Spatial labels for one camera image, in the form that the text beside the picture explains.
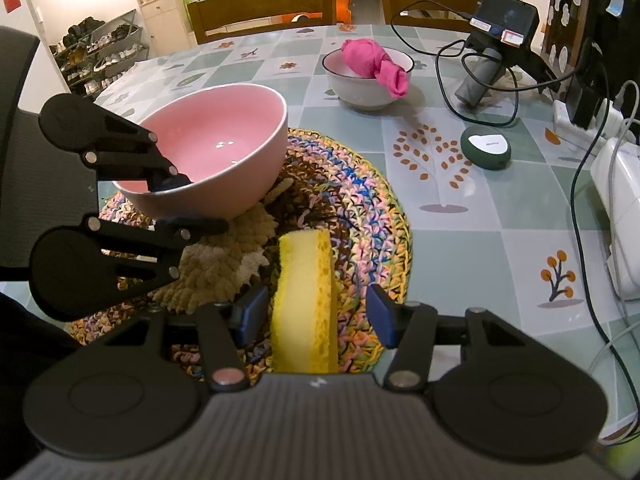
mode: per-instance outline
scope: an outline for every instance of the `green round device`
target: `green round device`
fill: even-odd
[[[486,170],[502,170],[511,159],[511,146],[504,135],[480,124],[462,133],[460,148],[466,158]]]

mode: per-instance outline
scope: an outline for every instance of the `white cable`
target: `white cable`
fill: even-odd
[[[618,295],[620,297],[620,305],[622,306],[622,316],[623,316],[623,320],[624,323],[626,324],[626,328],[619,334],[617,334],[613,339],[611,339],[611,341],[609,341],[609,343],[607,343],[606,345],[604,345],[600,351],[596,354],[596,357],[594,357],[593,361],[591,362],[591,365],[588,368],[588,373],[592,373],[593,369],[595,368],[596,364],[598,363],[598,361],[600,360],[600,358],[602,357],[602,355],[604,354],[604,352],[607,351],[607,349],[611,348],[617,341],[619,341],[620,338],[624,337],[627,334],[630,334],[631,337],[634,340],[634,344],[636,345],[636,348],[638,348],[638,351],[640,352],[640,346],[638,345],[638,340],[636,339],[636,336],[633,334],[633,330],[640,326],[640,321],[637,323],[633,323],[630,324],[629,323],[629,319],[628,319],[628,310],[626,308],[626,302],[625,299],[623,297],[623,293],[622,293],[622,282],[620,280],[620,271],[619,271],[619,266],[618,266],[618,252],[616,250],[616,217],[614,215],[614,200],[613,200],[613,182],[614,182],[614,170],[615,170],[615,161],[616,161],[616,157],[618,155],[618,150],[620,149],[620,146],[622,145],[626,134],[629,131],[629,128],[631,127],[631,124],[633,123],[638,123],[638,120],[636,120],[636,113],[638,112],[638,107],[640,105],[640,88],[638,88],[638,84],[635,81],[629,80],[626,81],[623,85],[622,88],[620,89],[620,92],[618,93],[618,97],[620,99],[620,101],[622,102],[622,98],[624,97],[626,88],[631,85],[636,89],[636,102],[634,104],[634,108],[633,111],[630,115],[629,119],[626,119],[625,121],[623,121],[622,125],[620,126],[620,129],[618,131],[618,141],[616,142],[616,145],[613,149],[613,152],[611,154],[611,161],[609,163],[609,174],[607,176],[607,190],[609,193],[609,218],[610,218],[610,232],[611,232],[611,255],[612,255],[612,259],[613,259],[613,267],[614,267],[614,273],[616,275],[616,285],[618,286]],[[621,442],[622,440],[624,440],[626,437],[628,437],[631,434],[631,431],[633,430],[634,426],[636,425],[636,421],[638,420],[638,416],[639,414],[636,413],[636,415],[634,416],[634,420],[632,422],[632,424],[629,426],[629,428],[619,437],[612,439],[612,440],[603,440],[603,439],[599,439],[598,442],[602,445],[602,446],[612,446],[613,444],[617,444],[619,442]]]

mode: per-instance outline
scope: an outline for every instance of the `table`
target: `table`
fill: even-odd
[[[413,46],[431,52],[463,37],[441,30],[398,30]],[[345,106],[322,68],[324,54],[357,37],[373,37],[415,59],[407,97],[381,112]],[[441,72],[452,96],[465,76],[459,59],[443,59]],[[517,72],[520,84],[527,84],[529,77]],[[386,26],[309,27],[216,41],[139,63],[96,103],[136,122],[190,92],[244,81],[280,92],[289,105],[289,126],[331,136],[386,174],[414,236],[409,300],[456,316],[469,307],[490,309],[578,366],[590,364],[602,342],[584,301],[568,204],[584,152],[553,133],[548,96],[520,95],[517,121],[502,130],[513,151],[503,171],[465,164],[459,141],[468,124],[445,108],[433,57],[416,54]],[[513,105],[512,94],[491,93],[475,115],[503,121]],[[624,325],[605,264],[608,219],[588,171],[578,180],[577,216],[594,307],[614,336]],[[629,308],[632,320],[639,320],[640,303],[630,302]],[[640,359],[632,343],[626,340],[618,347],[640,384]],[[634,406],[610,355],[594,377],[609,399],[608,434],[630,421]]]

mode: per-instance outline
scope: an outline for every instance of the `red sticker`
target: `red sticker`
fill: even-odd
[[[17,9],[22,5],[20,3],[20,0],[2,0],[2,1],[4,2],[4,8],[6,9],[7,13]]]

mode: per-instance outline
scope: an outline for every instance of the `camera screen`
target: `camera screen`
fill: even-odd
[[[533,22],[533,10],[535,7],[524,6],[518,0],[482,0],[476,18],[526,37]]]

